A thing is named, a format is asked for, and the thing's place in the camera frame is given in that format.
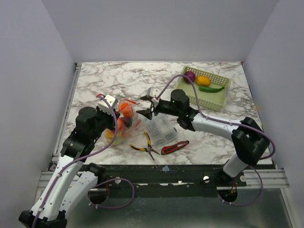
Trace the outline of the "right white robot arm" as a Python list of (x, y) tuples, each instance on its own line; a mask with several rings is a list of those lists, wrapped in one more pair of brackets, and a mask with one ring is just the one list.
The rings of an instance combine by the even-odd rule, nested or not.
[(181, 89), (171, 92), (170, 100), (157, 98), (158, 90), (149, 88), (141, 100), (149, 101), (150, 108), (138, 111), (148, 119), (159, 113), (177, 117), (177, 123), (185, 130), (207, 132), (233, 142), (236, 154), (229, 159), (219, 172), (218, 180), (224, 186), (235, 182), (236, 176), (248, 166), (255, 166), (269, 146), (270, 140), (255, 120), (246, 117), (240, 121), (217, 119), (203, 116), (199, 110), (190, 106), (190, 99)]

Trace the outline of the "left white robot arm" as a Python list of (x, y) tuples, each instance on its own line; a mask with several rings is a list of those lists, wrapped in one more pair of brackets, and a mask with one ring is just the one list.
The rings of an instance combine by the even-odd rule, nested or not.
[(19, 222), (27, 228), (64, 228), (69, 212), (89, 188), (102, 187), (103, 171), (96, 165), (88, 169), (76, 184), (70, 184), (106, 129), (114, 130), (119, 113), (112, 107), (84, 107), (76, 117), (76, 126), (63, 142), (61, 155), (44, 192), (30, 210), (21, 212)]

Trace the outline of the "red toy apple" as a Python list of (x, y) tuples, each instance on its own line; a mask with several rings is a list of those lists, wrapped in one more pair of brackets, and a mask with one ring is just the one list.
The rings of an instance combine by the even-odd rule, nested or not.
[(124, 128), (124, 123), (123, 123), (122, 119), (118, 118), (117, 123), (118, 123), (118, 131), (121, 131)]

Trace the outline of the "clear zip top bag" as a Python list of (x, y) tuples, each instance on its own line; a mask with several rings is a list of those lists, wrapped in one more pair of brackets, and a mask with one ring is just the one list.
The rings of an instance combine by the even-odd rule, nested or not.
[(134, 108), (136, 104), (135, 101), (129, 99), (123, 99), (119, 102), (118, 133), (112, 145), (119, 145), (125, 142), (140, 125), (141, 119)]

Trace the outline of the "dark purple toy plum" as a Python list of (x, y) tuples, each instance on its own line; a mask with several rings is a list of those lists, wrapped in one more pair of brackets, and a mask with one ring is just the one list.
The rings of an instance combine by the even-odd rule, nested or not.
[(133, 124), (133, 119), (130, 118), (130, 117), (124, 117), (123, 118), (123, 122), (124, 122), (124, 125), (127, 127), (127, 128), (130, 128)]

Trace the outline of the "orange toy pumpkin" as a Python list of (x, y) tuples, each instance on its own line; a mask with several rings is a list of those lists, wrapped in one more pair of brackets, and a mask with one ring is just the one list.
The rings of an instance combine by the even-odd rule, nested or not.
[(133, 117), (133, 106), (129, 102), (122, 102), (120, 104), (119, 112), (123, 114), (124, 117)]

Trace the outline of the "yellow toy bell pepper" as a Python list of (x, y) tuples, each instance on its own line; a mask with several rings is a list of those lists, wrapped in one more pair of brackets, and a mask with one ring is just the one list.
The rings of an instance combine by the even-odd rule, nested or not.
[[(105, 139), (106, 139), (107, 143), (109, 143), (113, 139), (114, 133), (115, 133), (115, 131), (111, 131), (109, 129), (107, 129), (105, 131)], [(118, 143), (119, 143), (119, 134), (117, 133), (115, 140), (113, 141), (113, 144), (118, 144)]]

